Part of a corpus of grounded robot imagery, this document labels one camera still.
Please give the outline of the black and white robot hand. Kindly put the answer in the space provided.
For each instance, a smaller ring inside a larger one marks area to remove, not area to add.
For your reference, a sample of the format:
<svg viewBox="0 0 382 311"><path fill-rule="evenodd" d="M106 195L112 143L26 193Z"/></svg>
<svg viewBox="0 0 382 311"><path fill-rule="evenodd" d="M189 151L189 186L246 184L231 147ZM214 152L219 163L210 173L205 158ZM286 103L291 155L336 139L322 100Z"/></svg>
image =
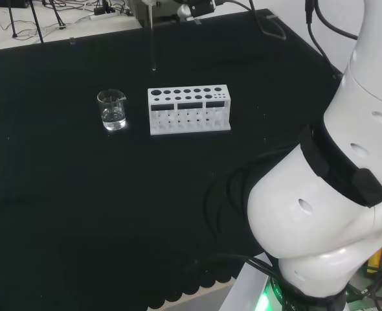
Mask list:
<svg viewBox="0 0 382 311"><path fill-rule="evenodd" d="M211 14L215 1L128 1L129 9L142 27L176 23Z"/></svg>

